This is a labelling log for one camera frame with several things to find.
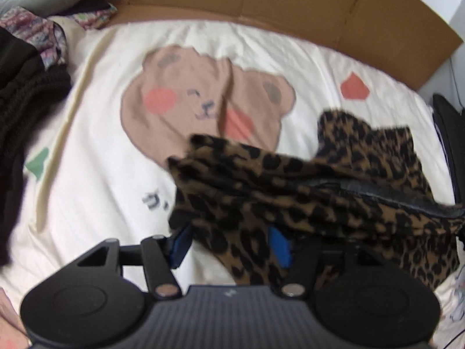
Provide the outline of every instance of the black knit fabric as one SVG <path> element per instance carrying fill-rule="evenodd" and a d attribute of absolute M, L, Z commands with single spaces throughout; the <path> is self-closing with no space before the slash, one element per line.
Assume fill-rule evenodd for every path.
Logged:
<path fill-rule="evenodd" d="M 71 89 L 65 65 L 45 71 L 32 45 L 0 28 L 0 265 L 23 192 L 23 148 L 41 118 Z"/>

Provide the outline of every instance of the round black pad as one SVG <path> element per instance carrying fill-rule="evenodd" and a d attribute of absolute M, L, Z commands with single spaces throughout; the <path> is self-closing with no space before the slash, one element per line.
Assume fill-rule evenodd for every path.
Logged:
<path fill-rule="evenodd" d="M 58 272 L 26 295 L 21 317 L 32 341 L 82 348 L 117 340 L 144 312 L 143 293 L 98 268 Z"/>
<path fill-rule="evenodd" d="M 351 343 L 400 348 L 429 340 L 440 306 L 434 293 L 401 271 L 356 269 L 316 293 L 317 318 Z"/>

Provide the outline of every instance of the black mount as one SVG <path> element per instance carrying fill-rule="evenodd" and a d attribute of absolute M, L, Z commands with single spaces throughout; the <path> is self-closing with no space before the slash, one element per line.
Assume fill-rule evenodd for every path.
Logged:
<path fill-rule="evenodd" d="M 191 241 L 190 226 L 137 246 L 107 239 L 46 279 L 21 308 L 34 348 L 428 348 L 439 321 L 419 281 L 362 245 L 317 237 L 295 246 L 279 290 L 191 286 L 183 297 L 171 269 Z M 343 273 L 314 292 L 324 265 Z M 148 293 L 123 266 L 143 266 Z"/>

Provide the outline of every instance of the ribbed black surface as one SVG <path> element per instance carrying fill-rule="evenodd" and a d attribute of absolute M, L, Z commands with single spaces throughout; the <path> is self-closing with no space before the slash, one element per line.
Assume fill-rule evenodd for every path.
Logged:
<path fill-rule="evenodd" d="M 34 349 L 46 347 L 36 345 Z M 159 303 L 131 337 L 105 349 L 360 349 L 326 331 L 305 304 L 267 286 L 192 286 Z M 421 343 L 412 349 L 427 349 Z"/>

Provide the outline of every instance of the patterned fabric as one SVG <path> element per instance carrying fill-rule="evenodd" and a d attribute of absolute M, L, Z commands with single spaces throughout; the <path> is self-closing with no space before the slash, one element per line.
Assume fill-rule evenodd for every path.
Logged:
<path fill-rule="evenodd" d="M 53 21 L 18 6 L 0 17 L 0 27 L 33 45 L 40 53 L 46 70 L 52 65 L 66 64 L 66 37 L 61 27 Z"/>
<path fill-rule="evenodd" d="M 343 111 L 325 111 L 318 127 L 307 162 L 194 135 L 185 158 L 169 159 L 171 228 L 191 223 L 238 284 L 285 277 L 268 247 L 273 225 L 294 240 L 361 241 L 435 289 L 459 265 L 454 233 L 465 209 L 434 202 L 410 130 L 373 130 Z M 317 286 L 340 270 L 325 268 Z"/>
<path fill-rule="evenodd" d="M 117 12 L 117 9 L 113 5 L 109 5 L 109 9 L 73 14 L 68 16 L 68 18 L 76 21 L 84 30 L 100 29 L 104 27 Z"/>

